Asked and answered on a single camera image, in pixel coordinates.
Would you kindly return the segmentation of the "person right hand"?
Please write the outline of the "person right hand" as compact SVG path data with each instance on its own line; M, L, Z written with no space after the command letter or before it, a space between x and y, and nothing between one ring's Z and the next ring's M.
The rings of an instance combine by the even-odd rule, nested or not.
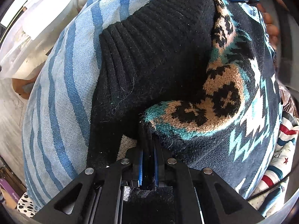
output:
M277 46L280 43L280 24L277 6L285 11L289 11L289 9L283 0L261 0L256 6L262 13L266 31L269 35L270 45L274 50L277 50Z

